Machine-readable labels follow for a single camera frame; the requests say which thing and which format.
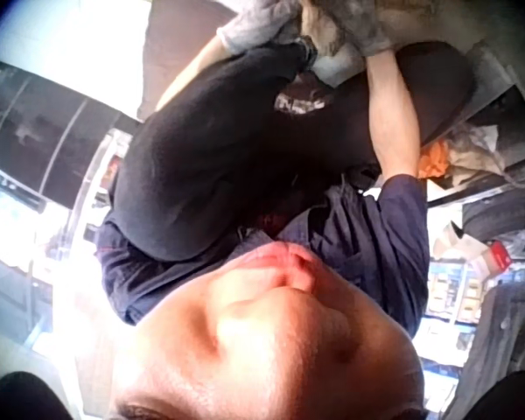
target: forearm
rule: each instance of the forearm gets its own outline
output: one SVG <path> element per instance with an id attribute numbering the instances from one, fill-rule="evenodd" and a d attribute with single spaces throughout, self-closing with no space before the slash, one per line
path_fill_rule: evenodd
<path id="1" fill-rule="evenodd" d="M 367 57 L 369 130 L 383 177 L 418 172 L 417 114 L 391 50 Z"/>
<path id="2" fill-rule="evenodd" d="M 199 55 L 197 55 L 191 63 L 183 70 L 173 81 L 173 83 L 162 94 L 161 99 L 157 103 L 156 111 L 159 111 L 167 102 L 169 102 L 176 94 L 183 90 L 196 76 L 198 76 L 205 68 L 212 64 L 223 61 L 232 56 L 220 38 L 215 36 L 206 44 Z"/>

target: hand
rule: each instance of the hand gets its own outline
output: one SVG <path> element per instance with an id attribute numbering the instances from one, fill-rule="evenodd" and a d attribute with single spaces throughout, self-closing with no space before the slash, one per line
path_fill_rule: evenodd
<path id="1" fill-rule="evenodd" d="M 228 51 L 241 54 L 282 35 L 300 13 L 298 0 L 258 0 L 219 28 L 218 36 Z"/>
<path id="2" fill-rule="evenodd" d="M 328 14 L 346 33 L 346 40 L 369 57 L 391 48 L 391 41 L 385 35 L 377 20 L 375 0 L 311 0 Z"/>

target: man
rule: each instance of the man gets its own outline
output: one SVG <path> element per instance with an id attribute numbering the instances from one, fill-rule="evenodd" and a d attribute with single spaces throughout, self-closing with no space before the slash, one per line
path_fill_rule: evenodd
<path id="1" fill-rule="evenodd" d="M 114 418 L 423 418 L 410 342 L 428 295 L 419 148 L 473 78 L 445 44 L 395 56 L 373 2 L 360 6 L 338 23 L 367 75 L 330 106 L 276 112 L 314 48 L 268 43 L 278 30 L 233 38 L 232 22 L 219 42 L 246 48 L 134 138 L 97 252 L 111 304 L 136 325 L 115 367 Z M 350 175 L 374 163 L 377 201 Z"/>

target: red object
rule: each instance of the red object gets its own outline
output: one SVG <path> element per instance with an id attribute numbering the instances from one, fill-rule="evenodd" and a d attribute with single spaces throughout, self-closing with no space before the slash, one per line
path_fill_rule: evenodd
<path id="1" fill-rule="evenodd" d="M 490 250 L 501 272 L 507 270 L 512 263 L 512 259 L 503 244 L 500 241 L 496 241 L 492 244 Z"/>

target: grey glove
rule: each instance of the grey glove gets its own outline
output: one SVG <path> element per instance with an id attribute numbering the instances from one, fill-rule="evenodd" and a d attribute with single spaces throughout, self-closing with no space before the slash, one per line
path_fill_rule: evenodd
<path id="1" fill-rule="evenodd" d="M 217 33 L 228 51 L 241 54 L 276 38 L 284 42 L 300 13 L 298 0 L 258 0 Z"/>
<path id="2" fill-rule="evenodd" d="M 346 33 L 361 55 L 368 57 L 391 48 L 390 39 L 377 20 L 375 0 L 311 0 Z"/>

